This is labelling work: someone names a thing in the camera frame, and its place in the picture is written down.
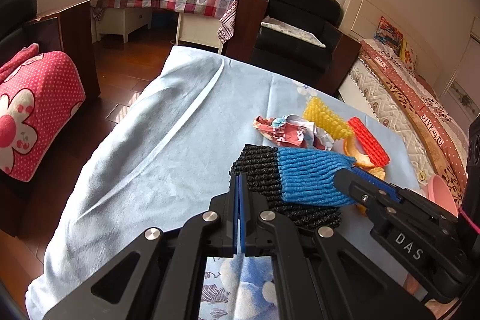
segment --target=pink polka dot blanket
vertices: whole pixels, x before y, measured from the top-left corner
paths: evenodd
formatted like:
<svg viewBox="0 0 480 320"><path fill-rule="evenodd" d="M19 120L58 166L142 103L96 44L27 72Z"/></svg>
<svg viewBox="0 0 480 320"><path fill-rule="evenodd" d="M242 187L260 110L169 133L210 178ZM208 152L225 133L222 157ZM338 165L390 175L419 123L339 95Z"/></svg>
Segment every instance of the pink polka dot blanket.
<svg viewBox="0 0 480 320"><path fill-rule="evenodd" d="M85 100L75 64L63 52L23 48L0 67L0 169L32 179L58 132Z"/></svg>
<svg viewBox="0 0 480 320"><path fill-rule="evenodd" d="M386 45L363 40L362 62L382 82L416 130L429 160L460 206L467 176L468 140L440 103L409 74L402 61Z"/></svg>

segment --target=black device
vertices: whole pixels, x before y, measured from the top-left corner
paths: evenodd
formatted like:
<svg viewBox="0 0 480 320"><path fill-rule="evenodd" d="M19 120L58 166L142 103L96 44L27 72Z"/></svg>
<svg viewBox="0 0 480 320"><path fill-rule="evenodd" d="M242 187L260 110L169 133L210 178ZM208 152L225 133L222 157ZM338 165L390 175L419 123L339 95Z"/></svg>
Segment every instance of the black device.
<svg viewBox="0 0 480 320"><path fill-rule="evenodd" d="M479 289L480 119L470 127L469 174L457 217L390 185L399 202L349 170L335 187L366 207L371 236L427 290L418 301L340 234L310 231L270 211L231 175L229 192L182 228L149 228L45 315L45 320L197 320L207 257L233 257L240 218L247 257L271 256L281 320L434 319L428 299L460 297L453 319L475 318Z"/></svg>

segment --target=light blue tablecloth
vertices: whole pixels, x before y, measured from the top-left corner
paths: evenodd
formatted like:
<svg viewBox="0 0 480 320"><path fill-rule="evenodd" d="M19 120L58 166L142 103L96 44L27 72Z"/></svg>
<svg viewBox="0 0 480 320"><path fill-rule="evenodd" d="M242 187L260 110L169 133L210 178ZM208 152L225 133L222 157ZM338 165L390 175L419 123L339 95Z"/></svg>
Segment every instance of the light blue tablecloth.
<svg viewBox="0 0 480 320"><path fill-rule="evenodd" d="M391 157L387 180L418 188L402 139L348 105L286 77L185 47L174 47L161 76L83 167L45 253L45 273L26 294L32 319L105 264L144 229L180 227L229 189L229 168L246 143L271 145L253 119L301 115L321 97L359 117ZM371 222L352 207L338 228L395 280L406 271L369 235ZM200 318L276 319L269 258L210 259Z"/></svg>

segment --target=floral cushion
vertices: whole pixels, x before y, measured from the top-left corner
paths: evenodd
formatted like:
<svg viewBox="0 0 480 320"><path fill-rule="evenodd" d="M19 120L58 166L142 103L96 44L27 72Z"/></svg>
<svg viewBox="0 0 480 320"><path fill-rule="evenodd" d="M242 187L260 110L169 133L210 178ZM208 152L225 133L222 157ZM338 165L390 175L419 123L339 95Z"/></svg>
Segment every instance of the floral cushion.
<svg viewBox="0 0 480 320"><path fill-rule="evenodd" d="M405 64L405 68L409 72L410 75L415 77L417 75L416 68L417 68L417 54L410 46L407 40L403 41L402 49L400 50L400 59Z"/></svg>
<svg viewBox="0 0 480 320"><path fill-rule="evenodd" d="M38 45L31 45L0 67L0 169L23 182L85 100L65 53L37 53Z"/></svg>
<svg viewBox="0 0 480 320"><path fill-rule="evenodd" d="M380 23L378 24L377 32L375 33L375 39L392 48L397 56L400 55L403 34L388 22L385 17L380 18Z"/></svg>

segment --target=armchair backrest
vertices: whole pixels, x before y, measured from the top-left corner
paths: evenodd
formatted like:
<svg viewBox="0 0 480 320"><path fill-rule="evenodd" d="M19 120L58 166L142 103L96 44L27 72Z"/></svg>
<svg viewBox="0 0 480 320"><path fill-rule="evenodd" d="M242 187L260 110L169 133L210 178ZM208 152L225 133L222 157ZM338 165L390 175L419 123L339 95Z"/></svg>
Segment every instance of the armchair backrest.
<svg viewBox="0 0 480 320"><path fill-rule="evenodd" d="M336 0L269 0L266 14L319 38L325 21L338 27L341 12Z"/></svg>
<svg viewBox="0 0 480 320"><path fill-rule="evenodd" d="M23 24L37 16L37 0L0 0L0 65L30 45Z"/></svg>

